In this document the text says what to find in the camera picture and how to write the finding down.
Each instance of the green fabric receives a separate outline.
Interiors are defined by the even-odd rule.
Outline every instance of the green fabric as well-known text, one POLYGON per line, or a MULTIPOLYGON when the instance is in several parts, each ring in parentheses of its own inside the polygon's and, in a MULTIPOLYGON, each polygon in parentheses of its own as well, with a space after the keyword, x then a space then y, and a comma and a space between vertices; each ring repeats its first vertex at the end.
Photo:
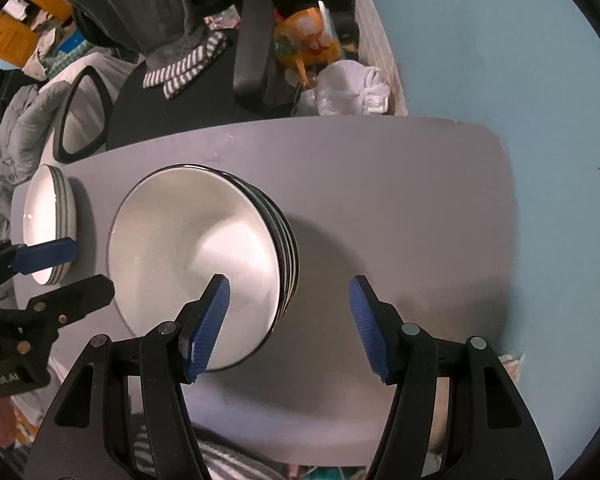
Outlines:
POLYGON ((94 46, 95 45, 93 43, 89 43, 87 40, 84 40, 69 53, 65 53, 61 50, 58 50, 58 54, 56 55, 56 61, 49 69, 46 76, 49 79, 55 78, 60 72, 62 72, 62 70, 71 65, 71 63, 73 63, 76 59, 80 59, 94 46))

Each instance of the gray table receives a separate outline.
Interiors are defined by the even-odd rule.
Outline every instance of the gray table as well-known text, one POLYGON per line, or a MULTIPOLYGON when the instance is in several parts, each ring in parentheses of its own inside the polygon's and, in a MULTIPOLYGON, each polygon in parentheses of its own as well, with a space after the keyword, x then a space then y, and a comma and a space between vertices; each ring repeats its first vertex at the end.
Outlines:
MULTIPOLYGON (((366 274, 380 298, 433 335, 497 338, 514 247, 509 160, 483 126, 410 117, 303 118, 234 124, 149 140, 64 168, 80 255, 65 283, 107 273, 116 210, 145 175, 177 163, 229 171, 289 218, 298 293, 264 347, 185 389, 193 421, 272 460, 368 463, 393 389, 373 375, 347 305, 366 274)), ((14 193, 22 240, 28 185, 14 193)), ((15 280, 18 304, 47 290, 15 280)), ((70 367, 100 332, 130 336, 115 305, 63 328, 52 355, 70 367)), ((138 385, 132 388, 136 408, 138 385)))

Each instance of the chair armrest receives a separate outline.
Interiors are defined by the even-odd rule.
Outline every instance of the chair armrest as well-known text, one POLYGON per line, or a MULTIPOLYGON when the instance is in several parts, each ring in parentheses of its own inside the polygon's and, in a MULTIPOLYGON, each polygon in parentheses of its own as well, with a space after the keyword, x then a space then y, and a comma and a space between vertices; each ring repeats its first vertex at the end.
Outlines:
POLYGON ((245 108, 267 104, 267 83, 276 72, 274 27, 273 0, 244 0, 235 53, 234 96, 245 108))

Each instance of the gray jacket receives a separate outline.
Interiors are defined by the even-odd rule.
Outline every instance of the gray jacket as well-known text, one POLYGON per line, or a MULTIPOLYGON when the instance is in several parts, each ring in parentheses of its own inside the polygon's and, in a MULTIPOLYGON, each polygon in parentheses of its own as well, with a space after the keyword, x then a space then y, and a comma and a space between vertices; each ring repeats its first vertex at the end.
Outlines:
MULTIPOLYGON (((36 172, 49 127, 69 87, 59 82, 38 94, 35 85, 25 86, 4 113, 0 123, 0 240, 10 237, 13 190, 36 172)), ((11 280, 0 286, 0 308, 16 308, 11 280)))

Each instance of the screw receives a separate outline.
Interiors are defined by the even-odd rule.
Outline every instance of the screw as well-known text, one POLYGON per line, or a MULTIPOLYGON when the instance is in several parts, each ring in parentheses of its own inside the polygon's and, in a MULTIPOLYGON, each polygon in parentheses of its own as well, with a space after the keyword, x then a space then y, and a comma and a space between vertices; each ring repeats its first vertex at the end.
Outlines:
POLYGON ((107 342, 107 336, 104 334, 95 335, 89 341, 89 343, 91 343, 91 346, 95 346, 96 348, 98 346, 104 345, 104 343, 106 343, 106 342, 107 342))
POLYGON ((406 335, 418 335, 420 333, 420 327, 417 326, 415 323, 405 323, 402 326, 402 331, 406 335))
POLYGON ((161 334, 170 334, 176 330, 176 324, 173 321, 163 321, 158 325, 158 332, 161 334))
POLYGON ((478 350, 484 350, 487 348, 487 342, 481 337, 476 336, 471 338, 471 346, 478 350))
POLYGON ((31 343, 29 341, 20 341, 16 348, 20 355, 26 355, 31 350, 31 343))

